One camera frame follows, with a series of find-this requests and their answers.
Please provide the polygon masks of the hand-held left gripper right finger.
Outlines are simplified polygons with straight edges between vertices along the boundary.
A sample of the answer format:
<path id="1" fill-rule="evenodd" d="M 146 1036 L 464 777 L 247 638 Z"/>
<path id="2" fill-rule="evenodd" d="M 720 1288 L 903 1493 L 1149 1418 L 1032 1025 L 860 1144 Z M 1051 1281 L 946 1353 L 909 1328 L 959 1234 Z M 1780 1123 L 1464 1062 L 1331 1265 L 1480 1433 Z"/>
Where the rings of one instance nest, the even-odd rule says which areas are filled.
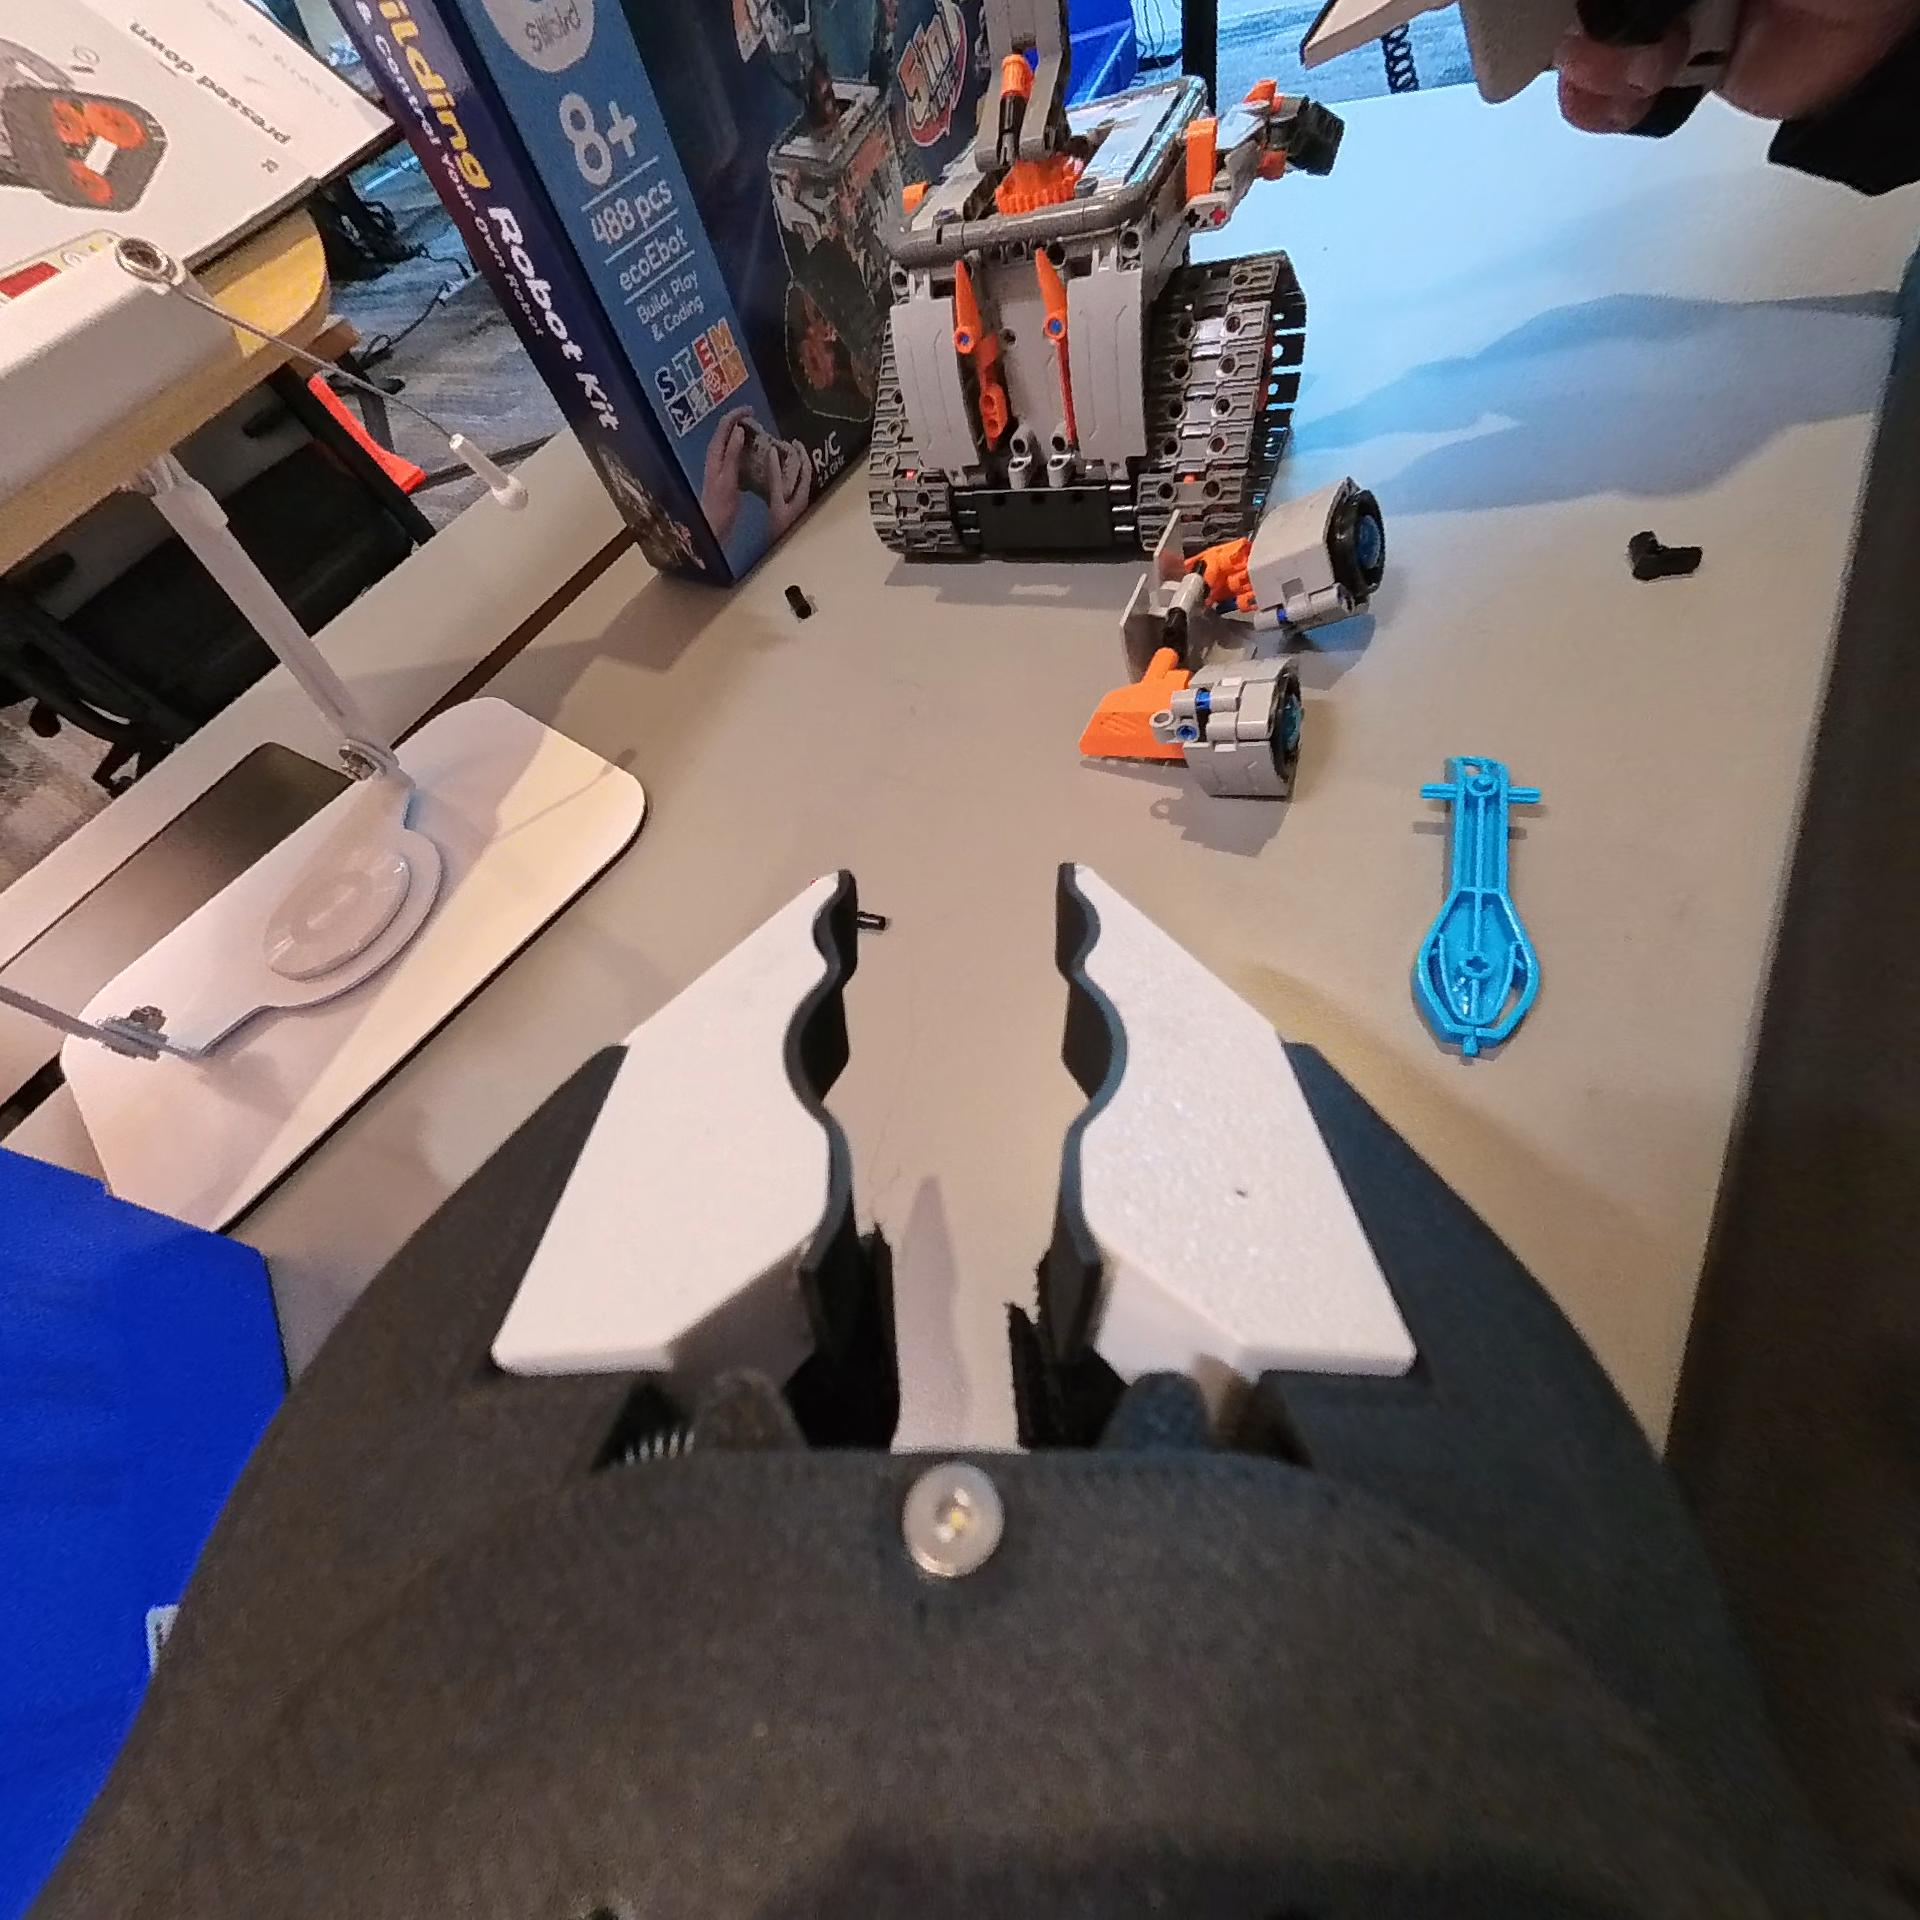
<path id="1" fill-rule="evenodd" d="M 1416 1346 L 1279 1030 L 1090 866 L 1059 874 L 1063 1140 L 1044 1324 L 1063 1360 L 1403 1377 Z"/>

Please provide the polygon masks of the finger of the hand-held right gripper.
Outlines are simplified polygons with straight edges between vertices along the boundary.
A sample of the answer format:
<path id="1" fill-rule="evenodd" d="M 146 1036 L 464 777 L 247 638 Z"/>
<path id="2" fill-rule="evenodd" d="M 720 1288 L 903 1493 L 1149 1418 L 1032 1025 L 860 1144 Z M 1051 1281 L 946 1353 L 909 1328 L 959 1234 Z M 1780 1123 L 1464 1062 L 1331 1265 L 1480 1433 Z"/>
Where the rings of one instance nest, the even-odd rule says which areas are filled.
<path id="1" fill-rule="evenodd" d="M 1301 67 L 1380 43 L 1397 85 L 1412 70 L 1442 85 L 1472 80 L 1501 105 L 1552 70 L 1563 36 L 1563 3 L 1328 3 L 1301 41 Z"/>

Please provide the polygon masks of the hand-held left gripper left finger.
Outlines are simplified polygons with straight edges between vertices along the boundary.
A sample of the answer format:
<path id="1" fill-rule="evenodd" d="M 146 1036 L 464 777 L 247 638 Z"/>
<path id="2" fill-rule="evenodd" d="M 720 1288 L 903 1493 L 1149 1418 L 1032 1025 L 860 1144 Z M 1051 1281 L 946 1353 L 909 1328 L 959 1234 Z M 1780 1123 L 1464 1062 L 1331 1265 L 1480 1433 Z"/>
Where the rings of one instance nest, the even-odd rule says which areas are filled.
<path id="1" fill-rule="evenodd" d="M 867 1265 L 849 1062 L 857 884 L 817 878 L 632 1030 L 497 1340 L 517 1377 L 791 1379 L 852 1346 Z"/>

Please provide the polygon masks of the grey orange tracked toy robot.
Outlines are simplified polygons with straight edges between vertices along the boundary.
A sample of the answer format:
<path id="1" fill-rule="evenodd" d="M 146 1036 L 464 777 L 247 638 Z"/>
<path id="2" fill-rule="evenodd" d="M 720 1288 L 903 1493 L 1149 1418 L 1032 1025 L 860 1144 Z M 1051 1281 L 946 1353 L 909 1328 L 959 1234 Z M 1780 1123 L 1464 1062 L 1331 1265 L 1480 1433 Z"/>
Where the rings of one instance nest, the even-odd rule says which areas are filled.
<path id="1" fill-rule="evenodd" d="M 987 4 L 971 152 L 884 235 L 868 501 L 905 560 L 1184 554 L 1251 536 L 1289 435 L 1305 296 L 1283 251 L 1193 266 L 1252 186 L 1327 177 L 1341 121 L 1200 78 L 1066 105 L 1066 10 Z"/>

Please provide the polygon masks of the person's right forearm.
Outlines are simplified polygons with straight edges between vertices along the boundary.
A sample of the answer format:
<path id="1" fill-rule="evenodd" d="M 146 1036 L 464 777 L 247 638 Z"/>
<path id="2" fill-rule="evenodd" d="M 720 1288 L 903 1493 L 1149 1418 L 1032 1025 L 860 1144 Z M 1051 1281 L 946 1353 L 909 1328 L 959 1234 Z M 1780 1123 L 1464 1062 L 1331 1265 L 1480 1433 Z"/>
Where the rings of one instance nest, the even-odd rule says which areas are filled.
<path id="1" fill-rule="evenodd" d="M 1767 160 L 1869 200 L 1915 184 L 1919 25 L 1834 101 L 1784 121 Z"/>

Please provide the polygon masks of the person's right hand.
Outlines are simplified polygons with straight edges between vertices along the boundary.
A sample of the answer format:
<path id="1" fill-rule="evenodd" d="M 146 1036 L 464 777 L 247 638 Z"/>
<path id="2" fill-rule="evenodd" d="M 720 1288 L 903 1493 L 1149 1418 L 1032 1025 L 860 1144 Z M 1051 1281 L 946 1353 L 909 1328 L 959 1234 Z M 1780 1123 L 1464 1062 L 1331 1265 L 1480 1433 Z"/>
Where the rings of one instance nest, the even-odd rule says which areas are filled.
<path id="1" fill-rule="evenodd" d="M 1584 133 L 1677 129 L 1696 96 L 1767 121 L 1800 113 L 1807 91 L 1796 38 L 1802 4 L 1732 4 L 1732 25 L 1715 36 L 1700 24 L 1713 4 L 1576 4 L 1576 25 L 1555 52 L 1557 102 Z"/>

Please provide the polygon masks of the blue plastic brick separator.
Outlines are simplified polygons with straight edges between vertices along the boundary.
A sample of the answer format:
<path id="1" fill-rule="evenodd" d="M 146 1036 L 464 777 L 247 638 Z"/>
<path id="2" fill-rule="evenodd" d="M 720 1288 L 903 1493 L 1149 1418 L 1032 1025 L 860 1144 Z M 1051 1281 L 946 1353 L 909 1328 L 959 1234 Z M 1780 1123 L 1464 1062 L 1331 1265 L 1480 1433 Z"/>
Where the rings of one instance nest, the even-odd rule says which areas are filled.
<path id="1" fill-rule="evenodd" d="M 1500 758 L 1461 754 L 1423 789 L 1452 804 L 1450 884 L 1412 964 L 1428 1028 L 1477 1059 L 1511 1038 L 1541 990 L 1541 963 L 1508 894 L 1508 810 L 1544 798 Z"/>

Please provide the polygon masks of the white articulated holder stand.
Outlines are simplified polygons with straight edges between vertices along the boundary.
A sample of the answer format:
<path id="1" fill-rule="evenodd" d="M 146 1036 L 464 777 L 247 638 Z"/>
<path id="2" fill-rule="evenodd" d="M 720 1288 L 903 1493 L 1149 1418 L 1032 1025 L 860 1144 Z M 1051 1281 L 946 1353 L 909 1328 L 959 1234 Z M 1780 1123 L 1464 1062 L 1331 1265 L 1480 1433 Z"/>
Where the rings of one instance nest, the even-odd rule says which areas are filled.
<path id="1" fill-rule="evenodd" d="M 640 832 L 640 782 L 500 699 L 402 745 L 173 454 L 135 490 L 320 710 L 348 789 L 100 987 L 61 1070 L 113 1196 L 225 1230 Z"/>

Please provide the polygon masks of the black perforated foam mat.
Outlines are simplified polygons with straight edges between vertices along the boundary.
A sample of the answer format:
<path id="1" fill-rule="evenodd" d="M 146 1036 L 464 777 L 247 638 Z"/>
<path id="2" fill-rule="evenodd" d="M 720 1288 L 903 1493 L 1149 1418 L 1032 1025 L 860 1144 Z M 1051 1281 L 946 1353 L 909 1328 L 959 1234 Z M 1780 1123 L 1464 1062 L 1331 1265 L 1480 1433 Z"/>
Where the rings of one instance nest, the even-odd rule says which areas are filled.
<path id="1" fill-rule="evenodd" d="M 1818 1820 L 1919 1896 L 1919 291 L 1669 1461 Z"/>

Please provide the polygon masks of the blue plastic bin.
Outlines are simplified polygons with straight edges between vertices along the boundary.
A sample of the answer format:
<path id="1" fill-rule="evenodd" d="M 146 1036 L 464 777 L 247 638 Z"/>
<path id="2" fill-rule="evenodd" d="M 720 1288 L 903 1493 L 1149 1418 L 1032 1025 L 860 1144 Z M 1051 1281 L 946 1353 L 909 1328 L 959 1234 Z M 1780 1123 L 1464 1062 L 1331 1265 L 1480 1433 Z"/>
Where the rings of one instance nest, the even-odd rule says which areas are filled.
<path id="1" fill-rule="evenodd" d="M 284 1390 L 257 1251 L 3 1154 L 3 1915 L 103 1788 Z"/>

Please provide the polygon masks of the blue robot kit box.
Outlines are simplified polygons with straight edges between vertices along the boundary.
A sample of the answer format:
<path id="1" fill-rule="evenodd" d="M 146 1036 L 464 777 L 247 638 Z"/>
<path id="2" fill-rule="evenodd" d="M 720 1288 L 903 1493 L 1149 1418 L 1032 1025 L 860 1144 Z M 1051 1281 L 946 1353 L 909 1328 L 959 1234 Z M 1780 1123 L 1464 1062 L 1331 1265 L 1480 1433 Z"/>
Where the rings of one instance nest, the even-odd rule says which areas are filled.
<path id="1" fill-rule="evenodd" d="M 731 584 L 868 446 L 882 229 L 981 4 L 337 4 L 640 550 Z"/>

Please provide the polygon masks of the white instruction booklet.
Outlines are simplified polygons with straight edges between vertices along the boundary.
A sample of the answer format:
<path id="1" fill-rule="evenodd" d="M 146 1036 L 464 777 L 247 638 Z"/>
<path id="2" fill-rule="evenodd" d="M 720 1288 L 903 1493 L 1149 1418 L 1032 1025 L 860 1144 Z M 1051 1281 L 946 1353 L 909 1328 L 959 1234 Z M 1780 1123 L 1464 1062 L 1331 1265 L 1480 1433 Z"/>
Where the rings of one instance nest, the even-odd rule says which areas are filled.
<path id="1" fill-rule="evenodd" d="M 196 270 L 395 136 L 258 4 L 5 3 L 3 299 L 120 237 Z"/>

